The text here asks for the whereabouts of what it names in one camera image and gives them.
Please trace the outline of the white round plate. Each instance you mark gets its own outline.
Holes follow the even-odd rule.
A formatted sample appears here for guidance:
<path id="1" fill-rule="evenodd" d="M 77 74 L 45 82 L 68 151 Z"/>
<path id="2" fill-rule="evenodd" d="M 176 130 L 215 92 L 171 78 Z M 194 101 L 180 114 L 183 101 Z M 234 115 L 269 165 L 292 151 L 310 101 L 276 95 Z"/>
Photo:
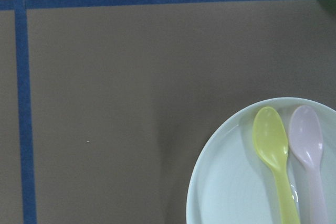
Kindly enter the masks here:
<path id="1" fill-rule="evenodd" d="M 301 105 L 312 107 L 323 132 L 321 178 L 328 219 L 335 223 L 335 110 L 302 98 L 273 98 L 247 106 L 226 120 L 201 151 L 187 193 L 187 223 L 280 223 L 278 196 L 270 169 L 252 141 L 256 113 L 276 109 L 284 125 Z"/>

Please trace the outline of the yellow plastic spoon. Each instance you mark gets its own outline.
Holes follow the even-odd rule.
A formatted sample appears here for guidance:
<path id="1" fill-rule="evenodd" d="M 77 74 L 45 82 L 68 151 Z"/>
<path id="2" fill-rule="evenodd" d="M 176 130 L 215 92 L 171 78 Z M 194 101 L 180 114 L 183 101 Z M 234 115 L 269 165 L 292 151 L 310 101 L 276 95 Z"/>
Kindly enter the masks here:
<path id="1" fill-rule="evenodd" d="M 261 108 L 253 122 L 254 149 L 273 174 L 282 223 L 300 223 L 287 174 L 289 143 L 279 113 L 272 107 Z"/>

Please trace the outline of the pink plastic spoon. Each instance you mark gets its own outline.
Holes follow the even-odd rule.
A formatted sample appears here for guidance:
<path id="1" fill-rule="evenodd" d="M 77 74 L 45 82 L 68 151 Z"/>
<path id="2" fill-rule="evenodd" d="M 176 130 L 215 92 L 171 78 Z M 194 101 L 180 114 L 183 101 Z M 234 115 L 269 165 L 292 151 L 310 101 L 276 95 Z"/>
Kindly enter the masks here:
<path id="1" fill-rule="evenodd" d="M 327 206 L 321 179 L 323 136 L 315 110 L 302 105 L 295 109 L 289 123 L 289 145 L 307 174 L 310 222 L 328 223 Z"/>

